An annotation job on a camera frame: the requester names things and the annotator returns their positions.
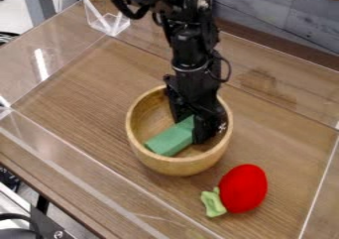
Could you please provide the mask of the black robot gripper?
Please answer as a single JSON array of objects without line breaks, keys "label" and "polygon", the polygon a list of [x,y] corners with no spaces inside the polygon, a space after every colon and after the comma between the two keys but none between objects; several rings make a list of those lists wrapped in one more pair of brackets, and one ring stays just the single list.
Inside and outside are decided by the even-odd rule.
[{"label": "black robot gripper", "polygon": [[193,143],[202,144],[228,129],[228,115],[217,99],[221,78],[218,67],[174,69],[162,77],[169,109],[176,123],[193,116]]}]

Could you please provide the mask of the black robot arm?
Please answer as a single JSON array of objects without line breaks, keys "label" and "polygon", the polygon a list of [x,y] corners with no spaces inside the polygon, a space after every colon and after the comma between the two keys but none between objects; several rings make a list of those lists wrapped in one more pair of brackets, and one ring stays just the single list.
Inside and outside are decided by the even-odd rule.
[{"label": "black robot arm", "polygon": [[201,144],[226,124],[217,91],[230,78],[221,74],[229,62],[216,50],[220,37],[210,0],[109,1],[126,18],[138,20],[150,14],[162,28],[174,70],[164,76],[170,113],[176,121],[193,118],[192,139]]}]

